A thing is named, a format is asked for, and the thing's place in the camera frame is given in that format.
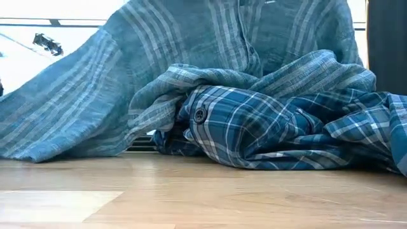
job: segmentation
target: dark button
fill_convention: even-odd
[[[193,120],[197,124],[202,124],[205,122],[207,115],[208,115],[208,112],[206,112],[205,108],[198,108],[197,110],[195,110]]]

